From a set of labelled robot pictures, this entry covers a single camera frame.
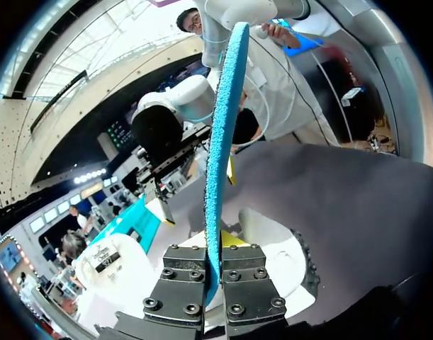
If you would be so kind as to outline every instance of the cable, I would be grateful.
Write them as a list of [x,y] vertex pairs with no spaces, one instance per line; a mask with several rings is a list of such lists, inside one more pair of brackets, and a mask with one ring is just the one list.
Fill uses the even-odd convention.
[[325,141],[327,143],[327,146],[330,147],[330,141],[327,139],[327,136],[325,135],[325,133],[323,132],[323,128],[322,125],[320,124],[320,121],[318,120],[317,114],[315,113],[313,107],[308,103],[308,101],[304,98],[304,96],[302,95],[300,89],[298,88],[297,83],[295,82],[295,79],[292,77],[292,75],[290,74],[290,72],[281,64],[281,62],[275,57],[273,56],[270,51],[268,51],[264,46],[262,46],[262,44],[260,44],[257,40],[255,40],[252,35],[249,35],[251,37],[251,39],[253,41],[255,41],[256,44],[258,44],[258,46],[260,46],[266,53],[269,54],[270,57],[272,57],[278,64],[279,66],[281,66],[281,68],[285,71],[285,73],[287,73],[288,77],[292,80],[293,84],[296,87],[296,91],[298,92],[298,94],[301,96],[301,98],[303,99],[303,101],[305,102],[305,104],[307,106],[309,106],[310,110],[313,112],[314,118],[317,121],[318,127],[320,129],[320,132],[322,133],[323,138],[325,138]]
[[251,140],[247,143],[234,144],[235,147],[248,147],[248,146],[254,144],[255,142],[259,141],[265,135],[265,131],[266,131],[266,129],[268,129],[268,126],[270,125],[270,118],[271,118],[270,107],[268,105],[268,102],[266,101],[265,95],[263,94],[262,90],[248,76],[245,76],[245,78],[257,90],[260,97],[262,98],[262,101],[264,102],[264,106],[265,106],[265,110],[266,110],[266,123],[265,123],[264,128],[262,129],[262,133],[259,136],[257,136],[256,138],[254,138],[253,140]]

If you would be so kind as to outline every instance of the black hair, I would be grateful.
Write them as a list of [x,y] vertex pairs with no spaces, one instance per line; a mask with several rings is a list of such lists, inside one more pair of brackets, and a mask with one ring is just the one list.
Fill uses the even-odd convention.
[[63,236],[62,249],[69,258],[77,259],[86,248],[86,239],[76,232]]
[[241,110],[237,116],[237,122],[235,123],[235,131],[233,133],[232,143],[248,143],[256,134],[258,128],[259,123],[257,122],[254,113],[248,108],[243,108],[243,110]]
[[190,9],[187,9],[187,10],[181,12],[181,14],[180,14],[180,15],[177,17],[177,19],[176,19],[176,26],[177,26],[181,31],[186,32],[186,33],[190,33],[190,32],[188,32],[188,31],[185,29],[185,27],[183,26],[183,22],[185,21],[186,17],[187,17],[190,13],[194,13],[194,12],[197,12],[197,11],[198,11],[198,9],[197,9],[196,7],[193,7],[193,8],[190,8]]

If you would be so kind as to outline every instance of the hand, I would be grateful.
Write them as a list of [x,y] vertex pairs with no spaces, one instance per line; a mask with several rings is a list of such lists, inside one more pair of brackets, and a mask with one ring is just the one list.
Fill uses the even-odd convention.
[[268,32],[268,36],[271,38],[282,39],[286,47],[300,47],[300,41],[282,25],[264,23],[262,24],[262,30]]

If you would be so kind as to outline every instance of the ceiling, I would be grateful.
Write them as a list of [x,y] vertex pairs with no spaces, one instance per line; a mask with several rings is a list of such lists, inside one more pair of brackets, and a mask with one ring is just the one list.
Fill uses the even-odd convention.
[[123,117],[131,105],[138,102],[144,94],[154,91],[163,79],[200,58],[201,54],[197,54],[150,72],[98,104],[65,135],[46,159],[34,183],[76,169],[75,164],[78,164],[77,168],[80,169],[108,161],[97,137],[106,131],[111,123]]

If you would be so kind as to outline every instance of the metal bracket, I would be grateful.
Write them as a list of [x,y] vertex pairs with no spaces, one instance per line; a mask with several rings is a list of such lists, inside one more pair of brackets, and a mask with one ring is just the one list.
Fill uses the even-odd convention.
[[192,340],[203,336],[208,275],[205,248],[172,245],[163,258],[164,270],[151,296],[143,301],[144,319],[118,313],[114,329],[100,339]]
[[267,335],[286,327],[286,301],[265,269],[266,257],[256,244],[223,248],[223,290],[227,338],[243,339],[252,331]]

